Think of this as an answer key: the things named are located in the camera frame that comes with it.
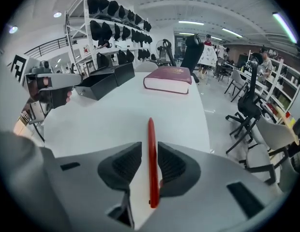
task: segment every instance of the floor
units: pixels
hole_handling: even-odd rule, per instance
[[[237,141],[234,136],[230,136],[229,133],[239,126],[238,122],[225,119],[227,115],[234,115],[238,111],[238,99],[231,102],[233,98],[233,88],[230,87],[230,90],[224,94],[227,86],[227,77],[224,77],[223,80],[218,82],[218,79],[213,77],[212,72],[209,73],[208,77],[206,76],[204,80],[201,80],[199,84],[197,84],[206,115],[211,153],[228,157],[238,162],[241,159],[245,159],[248,144],[244,140],[230,151],[228,155],[225,154]]]

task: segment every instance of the book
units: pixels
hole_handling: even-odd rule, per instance
[[[190,84],[190,70],[184,67],[162,66],[144,78],[144,86],[147,89],[179,94],[189,93]]]

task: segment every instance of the red stick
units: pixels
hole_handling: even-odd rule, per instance
[[[148,122],[148,152],[149,152],[149,179],[150,179],[150,207],[156,208],[159,204],[158,170],[156,159],[156,141],[152,118]]]

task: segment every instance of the black cable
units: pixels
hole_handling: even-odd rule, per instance
[[[30,104],[30,109],[31,109],[31,112],[34,114],[34,111],[33,111],[33,108],[32,108],[32,105],[31,105],[31,104]],[[36,130],[38,136],[42,139],[43,142],[45,142],[45,139],[44,139],[43,136],[39,133],[39,131],[38,131],[38,129],[37,129],[35,123],[33,123],[33,126],[34,126],[34,128],[35,128],[35,130]]]

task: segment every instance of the fluorescent light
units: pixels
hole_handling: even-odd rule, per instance
[[[183,35],[194,35],[193,33],[179,33],[179,34],[183,34]]]
[[[229,33],[231,33],[231,34],[234,34],[234,35],[236,35],[237,37],[242,38],[241,35],[239,35],[239,34],[237,34],[237,33],[234,33],[233,31],[230,31],[230,30],[227,30],[227,29],[222,29],[222,30],[223,30],[223,31],[226,31],[226,32],[229,32]]]
[[[179,21],[179,23],[187,23],[187,24],[204,25],[204,23],[202,23],[202,22],[195,22],[195,21]]]
[[[58,18],[58,17],[60,17],[61,15],[62,15],[61,12],[56,12],[56,13],[53,15],[53,17],[54,17],[54,18]]]
[[[9,33],[15,33],[15,32],[17,32],[17,30],[18,30],[18,27],[17,26],[13,26],[13,27],[11,27],[9,29]]]
[[[285,32],[288,34],[290,40],[293,42],[293,43],[297,43],[297,40],[294,36],[294,34],[292,33],[291,29],[289,28],[289,26],[286,24],[286,22],[283,20],[283,18],[281,17],[281,15],[279,15],[278,13],[273,13],[272,14],[276,20],[280,23],[281,27],[284,28]]]
[[[219,40],[219,41],[221,41],[221,40],[222,40],[222,39],[220,39],[220,38],[213,37],[213,36],[212,36],[212,38],[213,38],[213,39],[215,39],[215,40]]]

